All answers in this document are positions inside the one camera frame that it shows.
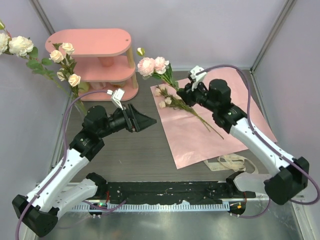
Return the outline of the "cream printed ribbon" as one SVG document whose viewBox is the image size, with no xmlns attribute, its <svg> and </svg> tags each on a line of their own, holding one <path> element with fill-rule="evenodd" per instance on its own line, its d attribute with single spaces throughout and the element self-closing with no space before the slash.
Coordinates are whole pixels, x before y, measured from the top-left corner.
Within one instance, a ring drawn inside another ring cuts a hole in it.
<svg viewBox="0 0 320 240">
<path fill-rule="evenodd" d="M 226 170 L 233 170 L 234 172 L 247 172 L 246 163 L 250 164 L 254 171 L 252 174 L 258 174 L 259 170 L 256 165 L 248 158 L 231 153 L 217 157 L 217 162 L 209 162 L 207 159 L 203 161 L 204 164 L 209 168 L 212 172 L 218 171 L 226 171 Z"/>
</svg>

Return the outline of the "pink peony flower stem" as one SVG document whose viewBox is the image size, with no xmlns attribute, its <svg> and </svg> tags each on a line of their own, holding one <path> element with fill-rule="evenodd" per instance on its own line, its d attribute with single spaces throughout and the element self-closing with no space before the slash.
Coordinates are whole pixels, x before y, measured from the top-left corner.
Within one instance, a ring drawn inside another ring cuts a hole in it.
<svg viewBox="0 0 320 240">
<path fill-rule="evenodd" d="M 138 47 L 136 53 L 142 57 L 137 64 L 137 71 L 144 79 L 153 77 L 162 80 L 175 90 L 179 89 L 179 84 L 173 77 L 173 69 L 169 60 L 166 60 L 163 56 L 156 58 L 147 57 L 145 56 L 146 52 L 143 47 Z"/>
</svg>

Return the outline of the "cream rose flower stem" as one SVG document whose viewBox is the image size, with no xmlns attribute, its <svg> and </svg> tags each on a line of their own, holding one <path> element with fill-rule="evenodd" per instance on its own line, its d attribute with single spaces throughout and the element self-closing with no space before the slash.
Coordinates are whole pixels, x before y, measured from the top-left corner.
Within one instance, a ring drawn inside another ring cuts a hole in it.
<svg viewBox="0 0 320 240">
<path fill-rule="evenodd" d="M 71 43 L 53 43 L 54 50 L 50 52 L 49 59 L 60 65 L 56 76 L 61 82 L 67 82 L 72 99 L 79 96 L 79 87 L 81 83 L 81 76 L 75 73 L 77 62 L 71 56 L 75 52 L 75 48 Z"/>
</svg>

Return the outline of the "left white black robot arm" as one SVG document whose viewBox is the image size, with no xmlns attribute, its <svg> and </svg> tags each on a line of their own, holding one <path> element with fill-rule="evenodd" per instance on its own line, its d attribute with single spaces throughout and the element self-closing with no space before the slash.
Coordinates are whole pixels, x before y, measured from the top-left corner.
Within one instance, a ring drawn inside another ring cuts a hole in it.
<svg viewBox="0 0 320 240">
<path fill-rule="evenodd" d="M 156 122 L 136 110 L 131 103 L 117 108 L 111 115 L 101 105 L 91 107 L 83 119 L 81 131 L 69 145 L 64 146 L 63 157 L 53 170 L 26 196 L 18 194 L 12 200 L 18 223 L 25 224 L 42 238 L 77 203 L 92 197 L 102 199 L 107 192 L 107 182 L 96 173 L 88 174 L 67 191 L 63 189 L 104 147 L 104 137 L 121 130 L 141 132 Z"/>
</svg>

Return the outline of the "purple pink wrapping paper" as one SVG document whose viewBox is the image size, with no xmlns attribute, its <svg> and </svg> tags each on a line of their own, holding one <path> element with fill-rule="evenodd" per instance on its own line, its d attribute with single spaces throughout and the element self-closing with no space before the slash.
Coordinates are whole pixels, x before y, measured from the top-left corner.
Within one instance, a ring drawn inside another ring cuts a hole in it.
<svg viewBox="0 0 320 240">
<path fill-rule="evenodd" d="M 255 89 L 252 88 L 248 92 L 237 71 L 230 67 L 210 71 L 203 83 L 208 86 L 214 79 L 227 82 L 231 89 L 232 103 L 245 113 L 249 113 L 252 123 L 270 140 L 276 142 L 277 139 L 257 103 L 253 98 L 248 97 L 253 96 Z M 154 96 L 153 98 L 177 169 L 247 149 L 243 143 L 215 124 L 211 111 L 198 104 L 193 107 L 196 113 L 209 124 L 205 127 L 196 116 L 185 110 L 161 108 L 160 102 L 163 101 L 163 97 Z"/>
</svg>

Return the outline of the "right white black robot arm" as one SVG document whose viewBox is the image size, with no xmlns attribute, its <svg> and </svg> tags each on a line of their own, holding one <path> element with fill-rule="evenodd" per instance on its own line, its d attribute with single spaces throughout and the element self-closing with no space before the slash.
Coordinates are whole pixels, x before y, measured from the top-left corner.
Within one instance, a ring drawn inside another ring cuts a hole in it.
<svg viewBox="0 0 320 240">
<path fill-rule="evenodd" d="M 198 104 L 211 111 L 215 124 L 242 142 L 268 170 L 268 174 L 257 176 L 237 173 L 225 186 L 230 197 L 236 198 L 245 191 L 257 192 L 284 205 L 307 187 L 309 162 L 281 150 L 250 123 L 247 114 L 232 103 L 231 89 L 225 80 L 214 79 L 209 87 L 202 82 L 197 88 L 192 86 L 192 83 L 186 84 L 177 95 L 190 107 Z"/>
</svg>

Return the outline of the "pink flower bouquet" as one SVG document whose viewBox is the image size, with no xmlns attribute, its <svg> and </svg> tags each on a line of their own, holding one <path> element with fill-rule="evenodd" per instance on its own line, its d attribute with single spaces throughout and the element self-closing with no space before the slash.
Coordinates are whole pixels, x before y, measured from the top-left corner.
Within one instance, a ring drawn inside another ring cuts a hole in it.
<svg viewBox="0 0 320 240">
<path fill-rule="evenodd" d="M 153 95 L 155 97 L 163 97 L 163 100 L 160 101 L 160 103 L 158 104 L 158 106 L 161 109 L 172 108 L 174 110 L 186 111 L 197 117 L 208 131 L 213 130 L 222 139 L 224 139 L 224 137 L 217 130 L 215 130 L 207 121 L 205 121 L 192 107 L 186 105 L 178 95 L 174 96 L 173 94 L 170 94 L 164 85 L 157 85 L 155 87 Z"/>
</svg>

